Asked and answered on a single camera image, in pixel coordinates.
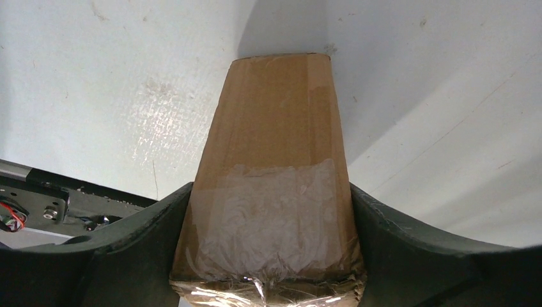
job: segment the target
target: package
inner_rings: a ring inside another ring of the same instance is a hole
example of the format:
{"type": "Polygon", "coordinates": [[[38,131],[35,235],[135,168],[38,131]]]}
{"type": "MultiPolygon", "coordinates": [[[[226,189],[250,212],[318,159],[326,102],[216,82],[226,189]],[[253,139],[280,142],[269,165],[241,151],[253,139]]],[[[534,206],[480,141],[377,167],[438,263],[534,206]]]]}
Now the package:
{"type": "Polygon", "coordinates": [[[234,61],[170,284],[194,306],[356,306],[364,277],[330,58],[234,61]]]}

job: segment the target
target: red wire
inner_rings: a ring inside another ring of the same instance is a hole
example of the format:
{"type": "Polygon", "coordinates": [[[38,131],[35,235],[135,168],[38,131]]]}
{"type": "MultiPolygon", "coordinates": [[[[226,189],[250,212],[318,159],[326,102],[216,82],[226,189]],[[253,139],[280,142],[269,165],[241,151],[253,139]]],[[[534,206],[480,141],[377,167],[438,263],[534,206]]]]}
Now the red wire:
{"type": "Polygon", "coordinates": [[[18,230],[23,229],[23,228],[24,228],[24,222],[21,221],[21,219],[19,218],[19,216],[17,216],[17,213],[15,213],[15,211],[13,211],[13,209],[12,209],[10,206],[8,206],[7,204],[5,204],[5,203],[0,202],[0,205],[2,205],[2,207],[4,207],[4,208],[8,209],[8,211],[10,212],[10,214],[12,215],[12,217],[13,217],[14,219],[16,219],[16,220],[20,223],[20,228],[19,228],[18,230]]]}

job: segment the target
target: shiny plastic wrap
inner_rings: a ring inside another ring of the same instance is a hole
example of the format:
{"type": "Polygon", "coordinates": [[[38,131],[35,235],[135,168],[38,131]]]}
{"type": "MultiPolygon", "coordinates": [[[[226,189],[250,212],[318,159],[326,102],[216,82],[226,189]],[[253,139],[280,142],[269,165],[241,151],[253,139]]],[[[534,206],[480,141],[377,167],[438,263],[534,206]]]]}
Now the shiny plastic wrap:
{"type": "Polygon", "coordinates": [[[197,278],[172,280],[174,289],[201,306],[355,306],[361,264],[352,258],[357,238],[338,239],[335,174],[331,159],[238,165],[216,189],[193,191],[199,245],[184,253],[197,278]]]}

